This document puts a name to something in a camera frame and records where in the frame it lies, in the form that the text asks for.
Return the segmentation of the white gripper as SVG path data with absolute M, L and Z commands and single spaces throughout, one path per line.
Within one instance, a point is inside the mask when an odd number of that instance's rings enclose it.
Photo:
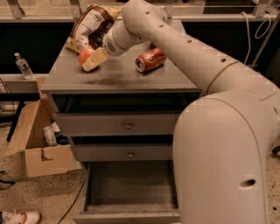
M 120 56 L 127 52 L 132 46 L 142 44 L 145 38 L 130 32 L 122 20 L 116 21 L 108 30 L 102 40 L 102 47 L 94 50 L 93 54 L 82 65 L 89 72 L 105 62 L 109 56 Z

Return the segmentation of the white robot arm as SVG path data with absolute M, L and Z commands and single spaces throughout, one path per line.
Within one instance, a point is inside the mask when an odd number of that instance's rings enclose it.
M 266 154 L 280 135 L 280 90 L 270 80 L 129 0 L 103 39 L 119 56 L 151 41 L 204 96 L 181 113 L 173 164 L 181 224 L 270 224 Z

